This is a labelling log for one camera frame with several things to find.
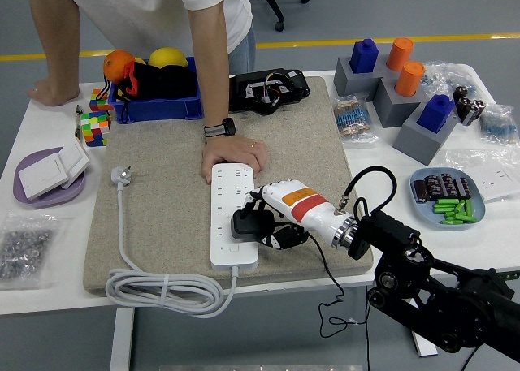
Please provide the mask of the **person's right hand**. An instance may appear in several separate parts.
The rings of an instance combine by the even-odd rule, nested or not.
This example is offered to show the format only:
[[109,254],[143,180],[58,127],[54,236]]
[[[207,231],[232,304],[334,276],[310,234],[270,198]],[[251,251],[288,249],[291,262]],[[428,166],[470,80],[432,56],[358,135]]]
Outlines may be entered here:
[[44,106],[61,106],[80,94],[76,82],[55,83],[51,79],[38,80],[34,88],[28,90],[28,96]]

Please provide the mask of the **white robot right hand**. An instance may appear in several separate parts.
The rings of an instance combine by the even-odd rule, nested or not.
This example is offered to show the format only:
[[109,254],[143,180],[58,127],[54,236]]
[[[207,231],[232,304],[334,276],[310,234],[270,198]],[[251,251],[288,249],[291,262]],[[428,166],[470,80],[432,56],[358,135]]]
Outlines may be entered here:
[[331,247],[347,249],[357,223],[345,206],[341,201],[335,207],[299,180],[270,183],[246,194],[243,207],[233,214],[232,234],[282,250],[305,243],[314,231]]

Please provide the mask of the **person's left hand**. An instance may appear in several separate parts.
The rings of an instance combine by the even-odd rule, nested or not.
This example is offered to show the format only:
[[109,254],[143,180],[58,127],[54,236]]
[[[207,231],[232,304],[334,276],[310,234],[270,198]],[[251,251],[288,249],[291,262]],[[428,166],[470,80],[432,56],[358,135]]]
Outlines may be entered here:
[[253,174],[257,175],[267,163],[265,143],[245,136],[207,138],[201,163],[201,173],[207,183],[212,182],[212,168],[221,162],[246,164],[252,168]]

